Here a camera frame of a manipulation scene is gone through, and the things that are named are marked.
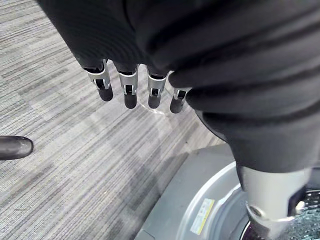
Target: yellow label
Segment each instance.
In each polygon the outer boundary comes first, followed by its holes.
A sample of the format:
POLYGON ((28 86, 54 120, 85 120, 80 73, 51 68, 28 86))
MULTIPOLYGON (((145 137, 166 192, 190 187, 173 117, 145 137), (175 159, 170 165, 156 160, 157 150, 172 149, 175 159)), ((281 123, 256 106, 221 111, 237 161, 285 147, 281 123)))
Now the yellow label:
POLYGON ((192 227, 190 229, 191 232, 197 235, 201 234, 214 203, 214 199, 205 198, 203 200, 198 214, 196 215, 195 220, 193 221, 192 227))

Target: floor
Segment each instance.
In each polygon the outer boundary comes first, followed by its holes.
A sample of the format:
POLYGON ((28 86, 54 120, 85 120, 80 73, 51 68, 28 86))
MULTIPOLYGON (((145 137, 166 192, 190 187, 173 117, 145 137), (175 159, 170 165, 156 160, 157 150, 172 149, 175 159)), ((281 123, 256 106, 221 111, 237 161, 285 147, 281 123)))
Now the floor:
POLYGON ((87 74, 32 0, 0 1, 0 135, 34 141, 34 152, 0 162, 1 240, 133 239, 188 154, 221 143, 187 105, 126 109, 100 100, 87 74))

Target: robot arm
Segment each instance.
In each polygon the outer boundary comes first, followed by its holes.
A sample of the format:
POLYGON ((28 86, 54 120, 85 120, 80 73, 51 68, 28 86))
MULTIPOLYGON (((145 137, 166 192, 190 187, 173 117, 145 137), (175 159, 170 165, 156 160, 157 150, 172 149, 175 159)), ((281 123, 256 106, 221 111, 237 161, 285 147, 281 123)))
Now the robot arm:
POLYGON ((318 0, 38 2, 89 72, 103 59, 174 71, 229 143, 261 237, 299 213, 320 154, 318 0))

